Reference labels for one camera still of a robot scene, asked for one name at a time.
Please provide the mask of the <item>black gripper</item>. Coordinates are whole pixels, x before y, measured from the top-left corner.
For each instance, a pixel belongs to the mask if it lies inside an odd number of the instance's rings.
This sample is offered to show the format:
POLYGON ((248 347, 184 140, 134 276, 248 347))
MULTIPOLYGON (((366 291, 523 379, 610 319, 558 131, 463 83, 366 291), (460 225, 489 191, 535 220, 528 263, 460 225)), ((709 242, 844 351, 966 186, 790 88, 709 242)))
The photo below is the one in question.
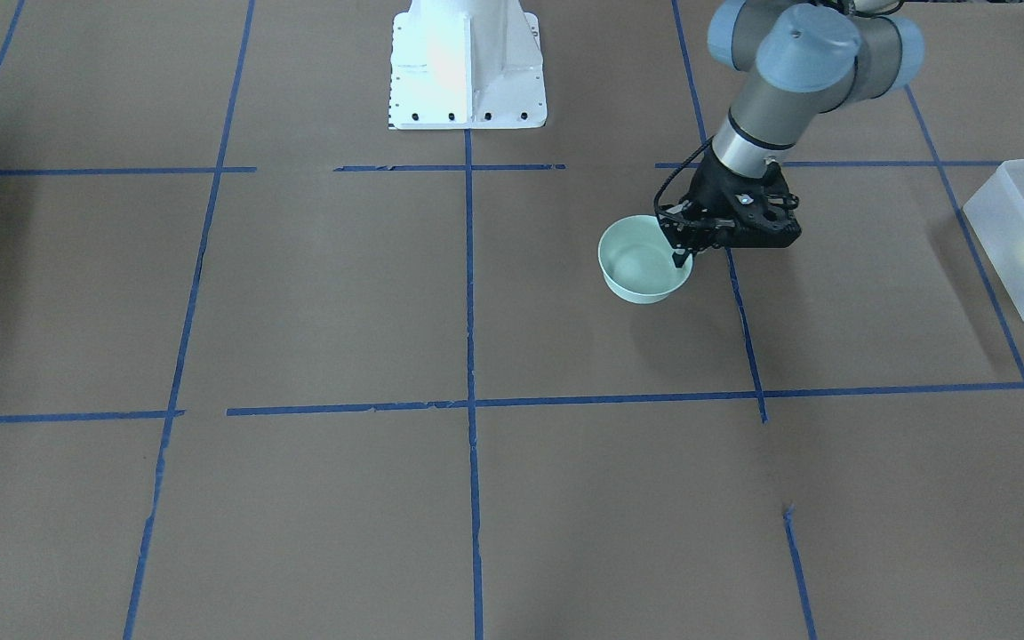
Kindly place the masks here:
POLYGON ((780 250, 802 234, 794 211, 800 200, 780 164, 768 163, 763 177, 748 178, 715 156, 699 156, 688 190, 675 205, 657 203, 657 224, 683 270, 690 252, 711 248, 780 250))

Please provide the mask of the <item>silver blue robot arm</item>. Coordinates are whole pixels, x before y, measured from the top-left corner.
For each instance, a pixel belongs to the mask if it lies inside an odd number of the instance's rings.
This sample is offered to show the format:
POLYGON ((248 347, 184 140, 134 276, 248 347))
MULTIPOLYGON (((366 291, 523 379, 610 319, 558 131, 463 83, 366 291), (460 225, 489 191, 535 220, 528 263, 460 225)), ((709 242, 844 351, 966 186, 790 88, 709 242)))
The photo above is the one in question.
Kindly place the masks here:
POLYGON ((708 52, 746 80, 686 159, 685 195, 652 200, 676 268, 707 250, 790 247, 802 231, 783 174, 791 150, 818 115, 910 84, 925 37, 891 1, 726 1, 708 24, 708 52))

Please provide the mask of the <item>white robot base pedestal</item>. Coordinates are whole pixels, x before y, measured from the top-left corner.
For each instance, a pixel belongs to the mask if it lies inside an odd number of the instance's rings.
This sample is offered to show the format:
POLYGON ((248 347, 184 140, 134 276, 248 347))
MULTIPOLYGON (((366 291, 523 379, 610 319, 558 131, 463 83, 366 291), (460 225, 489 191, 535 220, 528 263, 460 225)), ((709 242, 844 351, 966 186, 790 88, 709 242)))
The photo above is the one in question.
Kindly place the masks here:
POLYGON ((390 129, 546 125, 540 22, 519 1, 412 1, 391 36, 390 129))

